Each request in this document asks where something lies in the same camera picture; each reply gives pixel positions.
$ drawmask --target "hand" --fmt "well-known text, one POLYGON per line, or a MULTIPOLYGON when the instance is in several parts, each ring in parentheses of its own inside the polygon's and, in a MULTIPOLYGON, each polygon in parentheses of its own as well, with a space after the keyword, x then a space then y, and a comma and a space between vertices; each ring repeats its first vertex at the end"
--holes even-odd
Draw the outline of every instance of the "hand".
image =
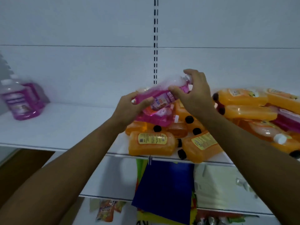
POLYGON ((214 103, 210 95, 209 85, 203 72, 193 69, 183 70, 185 74, 191 75, 193 89, 186 94, 177 86, 170 86, 169 90, 180 99, 185 109, 196 118, 201 118, 205 112, 214 110, 214 103))
POLYGON ((121 97, 117 108, 115 109, 111 119, 120 127, 120 133, 124 132, 126 127, 131 124, 143 109, 147 108, 154 101, 153 97, 149 97, 139 104, 133 104, 131 101, 137 96, 138 92, 132 92, 121 97))

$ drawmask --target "black bottle cap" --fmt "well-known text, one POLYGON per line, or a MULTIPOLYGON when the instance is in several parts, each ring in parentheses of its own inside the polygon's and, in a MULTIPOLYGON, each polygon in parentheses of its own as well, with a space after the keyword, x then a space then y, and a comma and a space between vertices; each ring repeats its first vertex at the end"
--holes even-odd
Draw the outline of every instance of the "black bottle cap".
POLYGON ((178 140, 178 147, 182 147, 182 140, 180 138, 177 139, 178 140))
POLYGON ((300 159, 300 151, 299 150, 292 151, 290 153, 290 156, 295 158, 295 159, 300 159))
POLYGON ((219 110, 219 113, 224 115, 225 114, 225 107, 221 107, 219 110))
POLYGON ((188 123, 188 124, 192 124, 194 122, 193 116, 191 116, 191 115, 186 116, 185 122, 188 123))
POLYGON ((198 135, 198 134, 200 134, 200 133, 202 133, 202 131, 201 131, 200 128, 194 128, 194 129, 193 129, 193 134, 194 134, 194 135, 198 135))
POLYGON ((218 101, 218 100, 219 100, 219 94, 218 94, 218 93, 213 94, 213 95, 212 95, 212 99, 213 99, 214 101, 218 101))
POLYGON ((153 127, 154 132, 160 132, 161 131, 161 126, 160 125, 156 125, 153 127))
POLYGON ((187 155, 186 155, 186 153, 185 153, 185 151, 184 151, 183 149, 180 149, 180 150, 178 151, 178 156, 179 156, 179 158, 180 158, 181 160, 184 160, 184 159, 187 158, 187 155))

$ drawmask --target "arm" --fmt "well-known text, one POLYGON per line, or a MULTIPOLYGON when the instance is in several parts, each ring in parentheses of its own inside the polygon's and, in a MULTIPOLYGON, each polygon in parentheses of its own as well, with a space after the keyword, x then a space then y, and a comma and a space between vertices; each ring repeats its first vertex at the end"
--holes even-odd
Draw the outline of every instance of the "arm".
POLYGON ((170 90, 208 129, 277 219, 282 224, 298 224, 300 163, 220 115, 213 107, 204 73, 184 72, 192 75, 192 91, 185 94, 177 87, 170 90))
POLYGON ((0 224, 57 224, 77 199, 119 133, 153 98, 138 105, 123 96, 112 117, 32 175, 0 210, 0 224))

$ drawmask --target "right hand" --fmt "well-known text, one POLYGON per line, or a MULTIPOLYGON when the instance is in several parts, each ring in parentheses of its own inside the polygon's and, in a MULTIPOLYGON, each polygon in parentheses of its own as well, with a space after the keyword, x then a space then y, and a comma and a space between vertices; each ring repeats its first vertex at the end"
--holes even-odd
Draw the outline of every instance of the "right hand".
POLYGON ((180 99, 185 109, 196 118, 215 110, 205 74, 193 69, 186 69, 183 72, 192 76, 192 91, 186 94, 177 86, 170 86, 169 90, 180 99))

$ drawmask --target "left hand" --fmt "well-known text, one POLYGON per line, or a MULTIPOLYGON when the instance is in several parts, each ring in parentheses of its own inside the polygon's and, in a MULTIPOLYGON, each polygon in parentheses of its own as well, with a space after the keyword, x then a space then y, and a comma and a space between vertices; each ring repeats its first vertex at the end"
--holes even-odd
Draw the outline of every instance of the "left hand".
POLYGON ((137 115, 154 101, 153 97, 149 97, 139 104, 133 104, 131 101, 137 94, 138 92, 136 91, 122 96, 111 117, 113 121, 117 122, 121 132, 125 131, 126 127, 134 121, 137 115))

